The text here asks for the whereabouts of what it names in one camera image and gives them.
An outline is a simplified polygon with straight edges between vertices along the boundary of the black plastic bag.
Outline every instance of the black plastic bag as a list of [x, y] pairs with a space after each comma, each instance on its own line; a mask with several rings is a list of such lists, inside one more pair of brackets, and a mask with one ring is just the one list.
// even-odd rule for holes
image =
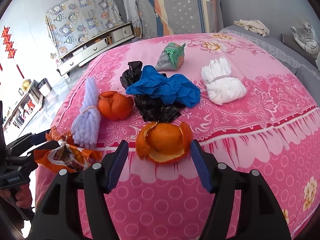
[[142, 62], [141, 61], [131, 61], [128, 62], [129, 69], [123, 72], [120, 77], [121, 85], [126, 89], [132, 84], [140, 80]]
[[[128, 65], [129, 69], [120, 77], [125, 89], [140, 80], [142, 69], [141, 61], [132, 61]], [[186, 107], [177, 102], [164, 105], [160, 98], [151, 98], [149, 95], [134, 95], [134, 102], [145, 122], [173, 122], [181, 115], [179, 110]]]

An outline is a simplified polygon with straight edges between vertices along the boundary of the trash can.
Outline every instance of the trash can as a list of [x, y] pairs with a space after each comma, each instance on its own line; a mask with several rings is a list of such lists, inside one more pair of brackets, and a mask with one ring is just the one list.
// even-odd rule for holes
[[45, 81], [45, 78], [39, 82], [39, 84], [37, 85], [37, 89], [44, 97], [46, 97], [51, 91], [51, 88], [49, 84]]

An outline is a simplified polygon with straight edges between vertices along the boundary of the beige cloth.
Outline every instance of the beige cloth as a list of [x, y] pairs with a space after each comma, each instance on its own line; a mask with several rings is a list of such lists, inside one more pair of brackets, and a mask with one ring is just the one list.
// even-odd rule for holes
[[269, 29], [259, 20], [251, 20], [251, 21], [234, 21], [235, 25], [245, 28], [251, 32], [260, 34], [262, 37], [269, 36], [270, 31]]

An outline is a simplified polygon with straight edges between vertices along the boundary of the tangerine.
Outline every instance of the tangerine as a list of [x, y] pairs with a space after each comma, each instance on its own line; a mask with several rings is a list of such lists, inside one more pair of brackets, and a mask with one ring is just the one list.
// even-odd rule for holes
[[148, 158], [156, 164], [179, 161], [190, 150], [193, 139], [189, 125], [151, 122], [141, 129], [136, 140], [139, 158]]

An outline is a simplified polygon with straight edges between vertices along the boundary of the white tissue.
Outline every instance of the white tissue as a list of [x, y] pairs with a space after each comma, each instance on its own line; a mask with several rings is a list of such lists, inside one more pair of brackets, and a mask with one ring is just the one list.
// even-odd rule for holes
[[201, 77], [207, 88], [209, 99], [217, 105], [242, 98], [247, 93], [246, 88], [237, 78], [229, 77], [231, 64], [225, 57], [211, 60], [209, 66], [204, 66]]
[[86, 149], [95, 149], [97, 146], [101, 115], [98, 106], [98, 89], [93, 77], [85, 81], [84, 99], [80, 114], [73, 121], [71, 132], [75, 144]]

